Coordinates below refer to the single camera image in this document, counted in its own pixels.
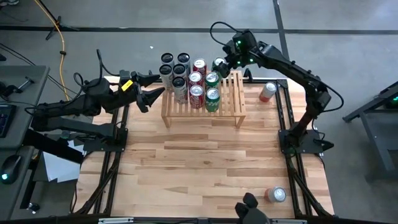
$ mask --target soda can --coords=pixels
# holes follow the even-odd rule
[[[200,72],[203,77],[206,76],[206,71],[207,71],[207,65],[206,61],[203,58],[198,58],[195,61],[193,61],[193,71],[194,72]]]
[[[162,79],[164,88],[171,92],[173,91],[173,69],[170,65],[162,65],[159,68],[160,77]]]
[[[205,91],[200,85],[193,85],[190,89],[189,103],[191,108],[199,109],[205,103]]]
[[[191,88],[194,85],[200,85],[203,87],[204,79],[201,73],[199,72],[192,72],[188,77],[188,86]]]
[[[264,85],[264,88],[260,93],[259,99],[263,102],[268,102],[269,99],[271,99],[271,97],[274,96],[275,92],[276,92],[275,83],[269,82]]]
[[[206,92],[206,110],[216,112],[220,105],[220,94],[216,88],[210,88]]]
[[[282,187],[274,187],[267,189],[264,197],[270,202],[284,202],[286,200],[286,192]]]
[[[226,64],[226,60],[223,59],[222,57],[218,57],[218,58],[214,59],[213,63],[211,64],[211,71],[214,71],[214,68],[216,66],[218,66],[221,62]]]
[[[183,64],[176,64],[173,67],[173,74],[175,77],[182,77],[186,82],[188,81],[188,75]]]
[[[177,103],[188,103],[188,88],[187,83],[182,77],[175,77],[173,79],[174,100]]]
[[[187,75],[191,74],[191,57],[187,53],[180,53],[177,56],[177,61],[185,66]]]
[[[216,72],[210,72],[209,74],[207,74],[205,83],[206,83],[206,91],[209,90],[210,88],[218,89],[218,84],[220,83],[218,74]]]
[[[174,67],[174,57],[171,53],[162,54],[162,56],[160,56],[160,60],[162,61],[162,64]]]

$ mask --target gray floor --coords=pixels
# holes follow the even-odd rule
[[[238,28],[276,29],[272,0],[146,0],[146,1],[46,1],[63,21],[71,26],[207,28],[214,21],[225,21]],[[280,0],[285,29],[398,29],[396,0]],[[33,1],[7,7],[4,12],[28,19],[16,22],[0,12],[0,25],[49,26],[50,23]],[[55,35],[49,41],[46,32],[0,31],[0,42],[30,58],[36,64],[48,65],[53,77],[59,79],[60,40]],[[221,41],[233,35],[215,34]],[[75,91],[72,75],[80,72],[90,80],[98,76],[95,49],[101,49],[104,63],[117,72],[120,69],[146,73],[159,67],[161,53],[188,52],[208,62],[223,56],[221,46],[207,33],[171,32],[64,32],[68,55],[63,69],[67,86]],[[256,34],[258,40],[280,47],[278,34]],[[373,149],[359,120],[346,124],[341,117],[369,101],[379,90],[396,80],[398,46],[396,35],[286,35],[291,60],[311,69],[327,84],[339,91],[345,106],[320,116],[315,122],[326,132],[335,147],[325,153],[326,176],[335,213],[343,218],[396,223],[398,220],[398,184],[376,182],[369,184],[364,175],[376,165]],[[23,65],[9,57],[3,65]],[[258,77],[283,77],[282,74],[252,67]],[[63,99],[62,92],[48,82],[41,101]],[[334,97],[330,108],[338,105]],[[48,202],[45,196],[41,203]],[[47,208],[63,206],[65,202],[50,200]],[[56,210],[54,214],[66,214]],[[52,214],[43,211],[42,216]]]

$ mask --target can top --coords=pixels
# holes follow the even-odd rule
[[[214,59],[214,64],[215,65],[219,65],[221,62],[226,64],[226,60],[221,58],[221,57],[218,57],[218,58]]]
[[[169,63],[173,60],[173,55],[171,53],[164,53],[162,54],[160,59],[162,60],[162,62]]]
[[[185,72],[185,66],[182,64],[176,64],[174,65],[173,71],[177,75],[181,75]]]
[[[209,90],[207,90],[206,95],[211,100],[215,100],[220,97],[220,94],[218,94],[218,90],[216,88],[210,88]]]
[[[201,73],[199,72],[192,72],[189,75],[189,80],[193,81],[193,82],[199,82],[201,80]]]
[[[168,74],[172,73],[172,67],[170,65],[162,65],[159,68],[159,72],[162,75],[168,75]]]
[[[187,63],[189,61],[189,54],[187,53],[180,53],[177,56],[177,60],[181,63]]]
[[[203,87],[200,85],[193,85],[190,93],[192,96],[201,96],[203,94]]]
[[[196,68],[204,68],[206,66],[206,61],[203,58],[198,58],[193,62]]]
[[[274,83],[267,83],[266,88],[268,91],[276,91],[276,86]]]
[[[286,192],[282,187],[275,187],[274,196],[278,202],[284,202],[286,199]]]
[[[185,79],[184,79],[184,78],[182,78],[182,77],[175,77],[175,78],[173,79],[173,86],[174,86],[174,87],[180,88],[180,87],[183,87],[184,85],[185,85]]]
[[[207,74],[206,80],[208,82],[217,82],[218,74],[216,72],[210,72],[209,74]]]

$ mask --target wooden table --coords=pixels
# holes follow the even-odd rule
[[[306,105],[303,88],[288,82],[294,116],[299,119]],[[285,159],[277,139],[280,128],[275,97],[268,103],[259,101],[261,89],[262,85],[244,85],[247,116],[240,129],[228,118],[175,118],[167,129],[160,116],[162,99],[145,114],[133,104],[112,216],[237,217],[236,202],[250,192],[268,217],[294,217]],[[285,109],[283,91],[281,98]],[[111,115],[105,112],[94,118],[97,124],[110,121]],[[98,185],[103,155],[92,153],[81,167],[76,210]],[[333,213],[321,161],[313,155],[302,157],[309,189],[325,210]],[[285,202],[263,199],[265,190],[275,186],[286,190]],[[298,199],[304,212],[301,190]]]

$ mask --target white paper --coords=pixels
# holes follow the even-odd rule
[[[69,147],[83,153],[83,145],[75,146],[73,141],[68,141]],[[80,164],[59,158],[55,155],[43,152],[45,168],[49,181],[57,179],[57,182],[64,182],[79,178]]]

